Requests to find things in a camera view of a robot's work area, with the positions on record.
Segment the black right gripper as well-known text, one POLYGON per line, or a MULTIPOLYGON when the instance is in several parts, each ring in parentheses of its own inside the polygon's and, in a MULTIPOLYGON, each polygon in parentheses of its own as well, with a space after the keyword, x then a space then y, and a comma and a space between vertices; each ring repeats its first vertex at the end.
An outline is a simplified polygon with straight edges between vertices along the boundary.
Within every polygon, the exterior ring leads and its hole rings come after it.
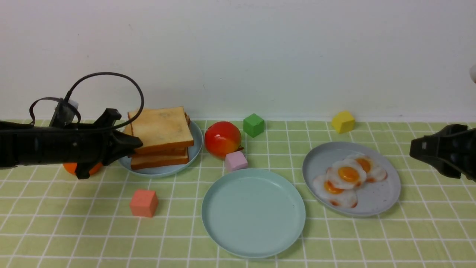
POLYGON ((447 178, 476 181, 476 129, 449 124, 432 135, 413 139, 410 157, 434 167, 447 178))

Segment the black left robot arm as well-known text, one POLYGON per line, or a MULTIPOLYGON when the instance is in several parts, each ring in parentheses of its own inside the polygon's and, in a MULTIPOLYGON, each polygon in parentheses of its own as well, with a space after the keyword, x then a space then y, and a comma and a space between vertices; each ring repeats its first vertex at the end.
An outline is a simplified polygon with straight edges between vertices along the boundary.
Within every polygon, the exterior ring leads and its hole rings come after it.
POLYGON ((108 166, 131 156, 143 143, 138 137, 117 130, 121 114, 107 108, 94 123, 71 123, 65 127, 36 127, 1 121, 1 169, 76 163, 78 179, 88 179, 92 168, 108 166))

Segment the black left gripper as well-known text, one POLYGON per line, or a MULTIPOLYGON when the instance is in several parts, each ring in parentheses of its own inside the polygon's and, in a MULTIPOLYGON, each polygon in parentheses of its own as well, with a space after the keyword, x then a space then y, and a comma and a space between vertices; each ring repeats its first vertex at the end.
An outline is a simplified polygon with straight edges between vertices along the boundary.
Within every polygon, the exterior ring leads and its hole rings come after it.
POLYGON ((108 165, 132 156, 143 146, 140 138, 114 129, 122 115, 117 109, 106 108, 92 124, 81 124, 77 129, 22 126, 22 165, 75 163, 78 179, 90 178, 91 171, 103 164, 108 154, 108 165))

